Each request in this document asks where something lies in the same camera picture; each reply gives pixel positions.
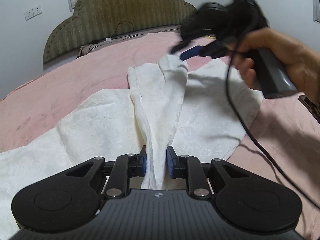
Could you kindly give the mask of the person's right hand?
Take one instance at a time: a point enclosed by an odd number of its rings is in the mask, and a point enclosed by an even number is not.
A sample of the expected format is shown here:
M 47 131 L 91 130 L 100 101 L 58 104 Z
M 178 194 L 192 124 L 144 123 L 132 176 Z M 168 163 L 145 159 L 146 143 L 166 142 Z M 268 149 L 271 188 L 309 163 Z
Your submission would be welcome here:
M 286 68 L 286 72 L 299 92 L 319 106 L 319 52 L 298 39 L 271 28 L 248 33 L 237 51 L 268 48 Z

